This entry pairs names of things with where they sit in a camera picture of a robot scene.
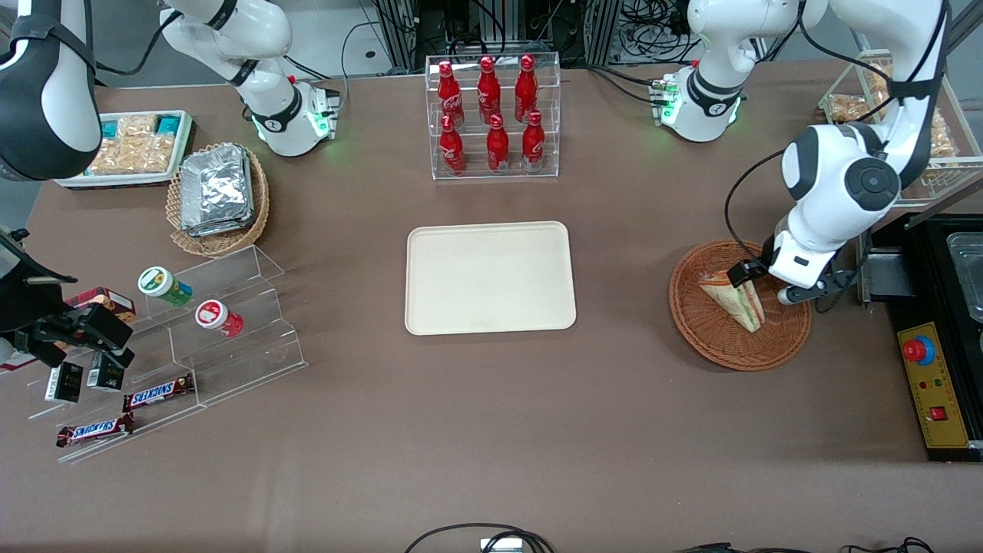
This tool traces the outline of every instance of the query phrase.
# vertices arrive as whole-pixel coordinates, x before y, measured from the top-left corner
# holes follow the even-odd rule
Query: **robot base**
[[[271,150],[284,157],[306,154],[321,142],[333,140],[338,128],[340,96],[328,96],[324,89],[307,83],[297,83],[294,87],[301,93],[302,107],[284,131],[264,132],[260,123],[253,118],[260,138]]]
[[[737,118],[740,98],[720,115],[708,116],[703,107],[690,97],[686,88],[686,80],[693,71],[692,67],[684,67],[649,85],[652,115],[656,126],[666,126],[688,141],[710,142],[719,138]]]

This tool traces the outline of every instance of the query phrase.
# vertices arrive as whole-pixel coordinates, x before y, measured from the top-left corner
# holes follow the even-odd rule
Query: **red switch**
[[[901,347],[904,358],[912,363],[917,363],[928,356],[928,348],[920,339],[910,339]]]

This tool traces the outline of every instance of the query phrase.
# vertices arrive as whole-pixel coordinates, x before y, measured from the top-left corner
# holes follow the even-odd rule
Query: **red emergency stop button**
[[[916,336],[901,345],[901,354],[912,363],[931,365],[935,361],[935,344],[928,337]]]

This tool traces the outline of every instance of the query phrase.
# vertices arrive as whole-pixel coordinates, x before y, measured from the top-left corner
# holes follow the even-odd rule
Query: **black box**
[[[101,351],[92,357],[86,386],[106,392],[119,392],[123,388],[123,369],[110,361]]]
[[[51,376],[48,378],[48,390],[44,394],[44,400],[79,402],[83,371],[82,367],[72,363],[62,363],[51,369]]]

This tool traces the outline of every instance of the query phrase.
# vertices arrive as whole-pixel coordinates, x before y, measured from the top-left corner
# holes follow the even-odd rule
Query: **snickers logo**
[[[163,399],[172,392],[174,392],[173,382],[168,382],[167,384],[161,384],[160,386],[155,386],[149,390],[137,392],[133,395],[133,399],[130,399],[130,407],[135,407],[143,403],[149,403],[155,399]]]
[[[105,432],[109,432],[116,428],[116,419],[106,420],[103,422],[96,422],[95,424],[87,424],[86,426],[80,426],[75,429],[72,433],[73,440],[82,440],[84,438],[90,438],[92,436],[97,436]]]

